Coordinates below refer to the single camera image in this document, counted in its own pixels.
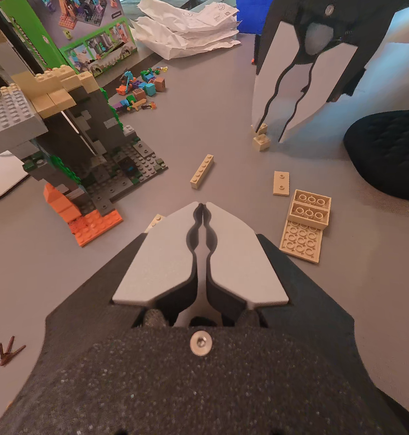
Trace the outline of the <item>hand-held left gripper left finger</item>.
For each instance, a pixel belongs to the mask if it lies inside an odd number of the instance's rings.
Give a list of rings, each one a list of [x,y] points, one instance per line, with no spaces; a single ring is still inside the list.
[[[174,325],[197,297],[195,248],[202,217],[203,204],[193,202],[151,228],[112,301],[158,309]]]

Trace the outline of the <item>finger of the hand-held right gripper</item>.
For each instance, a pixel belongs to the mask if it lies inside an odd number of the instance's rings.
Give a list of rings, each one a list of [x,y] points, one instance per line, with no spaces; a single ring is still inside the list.
[[[264,122],[279,83],[294,63],[299,39],[293,24],[267,23],[262,31],[253,91],[251,122],[255,132]]]
[[[357,49],[357,46],[341,43],[316,58],[309,70],[307,90],[296,101],[294,112],[278,139],[279,143],[287,139],[292,128],[310,118],[327,102]]]

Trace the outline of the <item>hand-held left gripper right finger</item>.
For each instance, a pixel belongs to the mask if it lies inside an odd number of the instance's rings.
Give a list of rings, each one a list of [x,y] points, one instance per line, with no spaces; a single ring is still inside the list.
[[[245,310],[289,302],[256,232],[238,217],[208,202],[204,226],[209,255],[206,294],[222,317],[235,323]]]

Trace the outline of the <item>large tan brick plate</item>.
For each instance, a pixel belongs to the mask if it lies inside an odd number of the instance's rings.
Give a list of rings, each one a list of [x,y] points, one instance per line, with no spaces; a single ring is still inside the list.
[[[291,256],[319,263],[323,230],[287,220],[279,249]]]

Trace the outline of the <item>tan two-by-four brick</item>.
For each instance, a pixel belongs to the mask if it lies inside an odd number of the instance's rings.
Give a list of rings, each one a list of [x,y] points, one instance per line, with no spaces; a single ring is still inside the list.
[[[153,220],[151,221],[151,223],[147,226],[147,228],[145,229],[144,233],[148,233],[153,227],[155,227],[155,225],[157,225],[159,222],[161,222],[162,220],[165,219],[165,216],[157,214]]]
[[[329,210],[315,205],[293,201],[288,211],[287,220],[324,230],[329,225]]]
[[[293,196],[293,201],[298,203],[303,203],[307,205],[316,206],[322,209],[330,210],[331,208],[331,198],[316,194],[307,192],[304,190],[296,189]]]

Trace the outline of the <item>long narrow tan brick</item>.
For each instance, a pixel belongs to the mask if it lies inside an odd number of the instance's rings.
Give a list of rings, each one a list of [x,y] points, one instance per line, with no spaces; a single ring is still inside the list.
[[[195,172],[194,176],[190,180],[191,187],[193,189],[198,189],[200,187],[200,184],[205,179],[205,176],[211,166],[214,163],[214,156],[213,155],[207,155],[205,159],[200,164],[199,168]]]

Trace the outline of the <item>grey desk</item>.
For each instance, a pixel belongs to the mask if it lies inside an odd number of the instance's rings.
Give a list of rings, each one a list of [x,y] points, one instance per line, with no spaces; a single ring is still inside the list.
[[[176,59],[164,74],[157,109],[128,114],[168,164],[163,174],[121,199],[123,223],[86,247],[28,179],[0,200],[0,342],[27,347],[0,367],[0,417],[41,351],[45,318],[146,229],[156,214],[208,201],[279,245],[290,198],[273,195],[274,171],[300,188],[332,198],[319,264],[291,257],[355,320],[361,358],[376,385],[409,410],[409,201],[383,194],[354,169],[342,144],[356,120],[409,109],[409,43],[386,42],[352,97],[323,107],[279,144],[269,112],[271,146],[251,143],[254,37],[229,50]],[[198,189],[191,178],[207,155],[214,163]]]

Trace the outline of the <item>blue plastic bin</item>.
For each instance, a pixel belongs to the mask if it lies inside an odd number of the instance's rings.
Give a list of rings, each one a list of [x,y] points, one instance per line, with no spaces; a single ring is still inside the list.
[[[261,35],[271,3],[272,0],[237,0],[240,33]]]

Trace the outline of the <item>pile of white paper bags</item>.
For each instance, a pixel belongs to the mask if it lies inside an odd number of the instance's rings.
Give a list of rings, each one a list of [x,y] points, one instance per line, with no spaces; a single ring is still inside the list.
[[[144,16],[132,21],[134,36],[165,60],[240,44],[235,38],[239,10],[230,4],[212,1],[199,12],[158,0],[143,0],[137,7]]]

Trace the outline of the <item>small tan two-stud plate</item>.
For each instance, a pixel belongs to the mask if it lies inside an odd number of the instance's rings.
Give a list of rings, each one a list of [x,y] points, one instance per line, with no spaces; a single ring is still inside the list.
[[[273,195],[289,196],[289,172],[274,171]]]

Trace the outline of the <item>black quilted seat cushion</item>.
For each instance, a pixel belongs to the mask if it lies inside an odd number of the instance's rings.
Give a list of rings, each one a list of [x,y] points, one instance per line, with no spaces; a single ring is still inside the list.
[[[409,200],[409,110],[354,122],[343,144],[360,176],[377,190]]]

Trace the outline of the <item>pile of colourful toy figures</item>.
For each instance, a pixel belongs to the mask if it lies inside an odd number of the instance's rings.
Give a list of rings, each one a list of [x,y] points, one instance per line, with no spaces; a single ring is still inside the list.
[[[142,70],[138,77],[131,70],[125,70],[120,77],[120,86],[116,93],[122,99],[113,105],[118,114],[139,109],[156,109],[151,97],[166,91],[164,73],[168,67],[154,67]]]

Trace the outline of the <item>grey green brick-built model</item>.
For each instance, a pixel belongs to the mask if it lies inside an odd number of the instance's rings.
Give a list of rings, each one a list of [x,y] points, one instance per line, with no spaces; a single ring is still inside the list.
[[[83,247],[123,221],[117,200],[167,170],[117,111],[155,105],[111,106],[89,72],[66,65],[13,78],[0,88],[0,154],[9,151],[26,175],[46,182],[46,203]]]

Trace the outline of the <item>brown toy plant piece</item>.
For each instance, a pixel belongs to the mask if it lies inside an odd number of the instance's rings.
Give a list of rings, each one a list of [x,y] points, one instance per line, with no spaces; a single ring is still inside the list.
[[[15,341],[15,336],[11,336],[4,350],[3,344],[0,342],[0,367],[7,366],[18,354],[20,354],[27,346],[22,345],[16,350],[13,350],[13,344]]]

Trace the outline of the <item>white flat object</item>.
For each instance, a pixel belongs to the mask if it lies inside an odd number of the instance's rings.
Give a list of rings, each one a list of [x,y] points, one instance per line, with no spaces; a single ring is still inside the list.
[[[28,178],[22,161],[10,151],[0,153],[0,199]]]

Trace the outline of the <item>green toy set box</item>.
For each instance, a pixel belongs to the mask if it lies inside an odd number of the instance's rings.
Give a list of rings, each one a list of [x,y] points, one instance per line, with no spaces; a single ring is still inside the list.
[[[5,0],[0,11],[42,66],[94,77],[137,51],[120,1]]]

